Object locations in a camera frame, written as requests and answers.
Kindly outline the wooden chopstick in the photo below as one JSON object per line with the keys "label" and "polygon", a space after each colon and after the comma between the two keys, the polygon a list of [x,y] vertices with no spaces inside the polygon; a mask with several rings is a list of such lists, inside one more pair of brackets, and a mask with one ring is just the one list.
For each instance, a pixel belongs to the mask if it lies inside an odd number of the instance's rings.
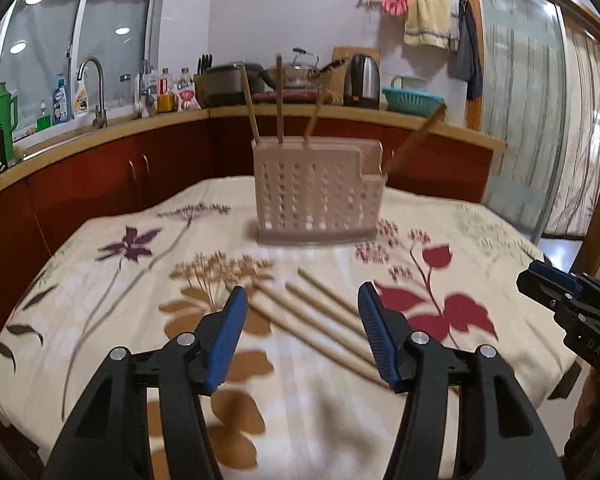
{"label": "wooden chopstick", "polygon": [[306,272],[306,270],[302,268],[298,268],[297,272],[303,281],[309,283],[311,286],[319,290],[322,294],[330,298],[332,301],[335,301],[336,304],[339,304],[341,307],[345,308],[353,315],[358,315],[358,308],[355,307],[355,305],[352,304],[351,301],[347,300],[347,298],[344,298],[343,296],[338,294],[336,290],[333,290],[326,284],[319,281],[317,278],[314,278],[314,276],[312,276],[311,274],[309,274],[309,272]]}
{"label": "wooden chopstick", "polygon": [[317,98],[317,100],[315,102],[315,105],[314,105],[314,109],[313,109],[312,115],[310,117],[310,120],[309,120],[308,124],[306,125],[306,130],[304,130],[304,133],[303,133],[303,142],[304,143],[308,143],[309,142],[310,137],[314,133],[314,129],[315,129],[315,126],[316,126],[316,123],[317,123],[318,115],[320,114],[320,111],[321,111],[323,105],[331,97],[332,97],[332,95],[330,94],[329,91],[324,91]]}
{"label": "wooden chopstick", "polygon": [[324,304],[324,302],[321,302],[320,300],[311,297],[302,289],[298,288],[297,286],[294,286],[293,284],[287,283],[285,285],[285,288],[287,292],[291,293],[291,295],[294,295],[298,299],[301,299],[306,304],[309,304],[312,308],[314,308],[317,311],[320,311],[332,320],[340,323],[343,326],[346,326],[349,330],[352,330],[352,332],[355,332],[360,336],[365,335],[363,326],[360,321],[355,321],[353,318],[347,318],[344,314],[332,310],[327,304]]}
{"label": "wooden chopstick", "polygon": [[360,358],[362,361],[370,365],[375,364],[374,359],[372,358],[372,355],[369,351],[358,348],[352,341],[350,341],[346,337],[341,336],[340,333],[338,333],[336,330],[333,330],[325,323],[315,321],[306,313],[306,310],[302,310],[300,307],[296,307],[283,296],[280,296],[275,290],[270,289],[262,284],[258,284],[258,289],[260,289],[260,291],[263,292],[265,296],[268,296],[268,298],[276,302],[276,304],[278,304],[279,307],[284,308],[286,311],[291,313],[303,323],[313,326],[320,333],[339,344],[340,347],[342,347],[343,349],[346,349],[347,351],[351,352],[352,354]]}
{"label": "wooden chopstick", "polygon": [[265,294],[258,289],[258,284],[262,284],[270,289],[275,290],[280,296],[283,296],[296,307],[306,310],[306,313],[315,321],[325,323],[333,330],[336,330],[338,333],[340,333],[341,336],[352,341],[358,348],[370,352],[368,345],[363,344],[362,336],[352,332],[352,330],[349,330],[346,326],[343,326],[340,323],[332,320],[321,312],[315,313],[315,309],[309,304],[306,304],[304,301],[301,301],[301,304],[297,304],[296,302],[288,299],[281,292],[278,292],[275,288],[265,285],[262,282],[257,282],[253,285],[254,291],[256,292],[256,298],[250,300],[250,306],[253,307],[253,309],[256,310],[260,315],[262,315],[264,318],[267,318],[277,328],[280,328],[288,335],[297,338],[298,341],[302,342],[302,344],[306,344],[312,350],[316,351],[321,356],[324,356],[324,358],[328,359],[330,362],[341,366],[348,372],[355,374],[356,377],[362,378],[366,380],[366,382],[370,382],[382,390],[388,389],[385,383],[380,379],[379,373],[375,368],[375,364],[370,365],[362,361],[351,352],[340,347],[340,345],[335,341],[332,341],[320,333],[313,326],[303,323],[284,308],[279,307],[276,302],[272,301],[270,298],[268,298],[268,296],[265,296]]}

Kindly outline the beige perforated utensil holder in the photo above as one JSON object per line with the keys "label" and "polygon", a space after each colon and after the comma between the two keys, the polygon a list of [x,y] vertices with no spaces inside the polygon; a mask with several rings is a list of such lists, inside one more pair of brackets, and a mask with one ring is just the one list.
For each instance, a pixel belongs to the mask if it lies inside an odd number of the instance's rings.
{"label": "beige perforated utensil holder", "polygon": [[260,242],[332,245],[376,236],[386,186],[379,141],[269,136],[252,151]]}

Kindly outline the chopstick in holder right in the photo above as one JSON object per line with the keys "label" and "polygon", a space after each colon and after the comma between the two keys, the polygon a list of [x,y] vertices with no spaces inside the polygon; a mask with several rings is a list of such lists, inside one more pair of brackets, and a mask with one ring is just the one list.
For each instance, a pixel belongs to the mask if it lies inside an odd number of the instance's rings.
{"label": "chopstick in holder right", "polygon": [[425,122],[410,134],[410,136],[400,145],[400,148],[398,148],[382,165],[381,170],[385,177],[389,177],[390,174],[393,174],[400,167],[402,162],[407,159],[408,155],[426,139],[431,128],[437,122],[442,121],[445,113],[446,105],[441,103]]}

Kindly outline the chopstick in holder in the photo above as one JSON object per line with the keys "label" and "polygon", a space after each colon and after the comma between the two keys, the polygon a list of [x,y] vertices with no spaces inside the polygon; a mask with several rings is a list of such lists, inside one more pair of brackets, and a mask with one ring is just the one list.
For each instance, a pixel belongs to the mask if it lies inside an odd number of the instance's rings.
{"label": "chopstick in holder", "polygon": [[284,90],[284,69],[283,58],[280,53],[276,53],[276,134],[278,144],[284,142],[284,110],[283,110],[283,90]]}
{"label": "chopstick in holder", "polygon": [[242,64],[242,66],[240,66],[240,83],[242,84],[242,94],[244,95],[245,102],[246,102],[246,107],[247,107],[248,117],[249,117],[249,121],[250,121],[250,127],[251,127],[252,136],[253,136],[253,141],[255,144],[258,145],[261,142],[260,132],[259,132],[259,128],[258,128],[256,112],[254,111],[254,106],[253,106],[253,102],[252,102],[252,96],[251,96],[246,66],[244,64]]}
{"label": "chopstick in holder", "polygon": [[425,122],[410,134],[410,136],[400,145],[400,148],[398,148],[382,165],[381,170],[385,177],[389,177],[390,174],[393,174],[400,167],[402,162],[407,159],[408,155],[426,139],[431,128],[437,122],[442,121],[445,113],[446,105],[441,103]]}

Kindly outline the teal plastic colander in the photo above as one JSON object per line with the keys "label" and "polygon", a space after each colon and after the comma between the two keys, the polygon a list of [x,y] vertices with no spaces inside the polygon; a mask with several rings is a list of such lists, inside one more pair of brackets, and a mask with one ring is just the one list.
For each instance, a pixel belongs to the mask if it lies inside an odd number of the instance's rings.
{"label": "teal plastic colander", "polygon": [[429,117],[444,103],[440,96],[415,90],[389,88],[382,89],[388,110],[417,117]]}

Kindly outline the orange sauce jar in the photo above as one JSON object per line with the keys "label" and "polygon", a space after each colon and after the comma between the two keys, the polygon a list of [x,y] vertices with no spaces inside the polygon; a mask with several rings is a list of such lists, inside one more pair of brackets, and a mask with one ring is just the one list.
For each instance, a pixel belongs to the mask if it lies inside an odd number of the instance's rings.
{"label": "orange sauce jar", "polygon": [[161,93],[157,96],[157,112],[159,114],[170,113],[178,108],[172,92]]}

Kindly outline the red white snack bag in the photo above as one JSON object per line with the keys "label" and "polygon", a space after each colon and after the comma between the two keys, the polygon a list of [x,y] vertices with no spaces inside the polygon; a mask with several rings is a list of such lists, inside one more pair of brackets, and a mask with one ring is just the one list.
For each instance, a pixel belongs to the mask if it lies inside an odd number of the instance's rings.
{"label": "red white snack bag", "polygon": [[179,112],[187,112],[188,110],[200,110],[200,105],[196,98],[195,89],[191,86],[183,88],[175,88],[174,94],[178,103]]}

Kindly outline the chopstick in holder far left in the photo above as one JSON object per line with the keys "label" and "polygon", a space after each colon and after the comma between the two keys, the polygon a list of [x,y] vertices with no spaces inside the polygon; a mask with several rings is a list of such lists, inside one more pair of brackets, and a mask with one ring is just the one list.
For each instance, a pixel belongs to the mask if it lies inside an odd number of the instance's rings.
{"label": "chopstick in holder far left", "polygon": [[246,102],[246,107],[247,107],[248,117],[249,117],[249,121],[250,121],[250,127],[251,127],[252,136],[253,136],[253,141],[255,144],[258,145],[261,142],[260,132],[259,132],[259,128],[258,128],[256,112],[254,111],[254,106],[253,106],[253,102],[252,102],[252,96],[251,96],[246,66],[244,64],[242,64],[242,66],[240,66],[240,83],[242,84],[242,94],[244,95],[245,102]]}

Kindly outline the black rice cooker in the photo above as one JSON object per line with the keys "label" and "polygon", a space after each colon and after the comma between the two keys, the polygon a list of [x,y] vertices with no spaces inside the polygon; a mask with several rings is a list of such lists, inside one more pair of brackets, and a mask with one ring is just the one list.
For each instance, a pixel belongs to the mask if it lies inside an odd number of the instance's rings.
{"label": "black rice cooker", "polygon": [[245,69],[251,94],[262,93],[265,83],[263,67],[258,63],[233,62],[209,68],[202,75],[206,107],[244,105],[242,68]]}

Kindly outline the knife block with knives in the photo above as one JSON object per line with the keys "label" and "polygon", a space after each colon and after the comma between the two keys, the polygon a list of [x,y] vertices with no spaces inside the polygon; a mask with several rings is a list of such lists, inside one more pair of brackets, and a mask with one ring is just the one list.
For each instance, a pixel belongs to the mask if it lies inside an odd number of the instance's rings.
{"label": "knife block with knives", "polygon": [[204,88],[204,74],[212,67],[213,56],[209,53],[198,58],[196,74],[193,82],[195,86],[196,99],[201,108],[207,106],[206,89]]}

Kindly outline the white spray cleaner bottle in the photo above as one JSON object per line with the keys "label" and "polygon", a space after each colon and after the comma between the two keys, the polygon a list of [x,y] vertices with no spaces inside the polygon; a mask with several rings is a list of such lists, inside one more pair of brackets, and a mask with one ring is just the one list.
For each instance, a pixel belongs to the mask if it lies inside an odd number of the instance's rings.
{"label": "white spray cleaner bottle", "polygon": [[72,110],[74,116],[81,116],[90,110],[90,98],[86,88],[86,75],[76,81],[76,92],[74,92]]}

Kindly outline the steel wok with lid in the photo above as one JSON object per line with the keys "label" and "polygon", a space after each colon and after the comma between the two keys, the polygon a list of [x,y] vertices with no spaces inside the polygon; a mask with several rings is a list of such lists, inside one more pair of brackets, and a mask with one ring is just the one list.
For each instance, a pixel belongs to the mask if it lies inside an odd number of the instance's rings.
{"label": "steel wok with lid", "polygon": [[282,63],[262,70],[261,79],[271,89],[281,86],[284,90],[324,90],[329,74],[346,64],[347,58],[336,58],[322,65],[320,57],[301,48],[293,48],[294,58],[290,63]]}

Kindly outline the yellow hanging towel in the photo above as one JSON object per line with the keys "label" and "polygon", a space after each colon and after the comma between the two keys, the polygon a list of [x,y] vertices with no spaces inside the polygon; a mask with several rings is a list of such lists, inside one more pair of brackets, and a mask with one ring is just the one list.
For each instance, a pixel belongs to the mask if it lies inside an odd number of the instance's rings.
{"label": "yellow hanging towel", "polygon": [[407,0],[404,44],[410,47],[449,49],[450,0]]}

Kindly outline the pink rubber glove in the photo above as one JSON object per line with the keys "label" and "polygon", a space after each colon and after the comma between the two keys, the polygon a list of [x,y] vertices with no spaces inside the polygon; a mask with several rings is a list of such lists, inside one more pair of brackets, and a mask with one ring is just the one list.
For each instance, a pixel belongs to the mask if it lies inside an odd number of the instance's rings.
{"label": "pink rubber glove", "polygon": [[381,6],[387,14],[404,18],[408,12],[410,0],[381,0]]}

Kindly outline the aluminium framed window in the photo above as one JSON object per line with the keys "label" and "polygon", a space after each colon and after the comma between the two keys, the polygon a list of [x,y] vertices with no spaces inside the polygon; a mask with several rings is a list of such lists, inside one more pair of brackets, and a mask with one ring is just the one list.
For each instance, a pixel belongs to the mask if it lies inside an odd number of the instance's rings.
{"label": "aluminium framed window", "polygon": [[18,96],[18,127],[53,115],[56,75],[69,100],[86,75],[90,107],[131,107],[150,59],[155,0],[15,0],[0,21],[0,81]]}

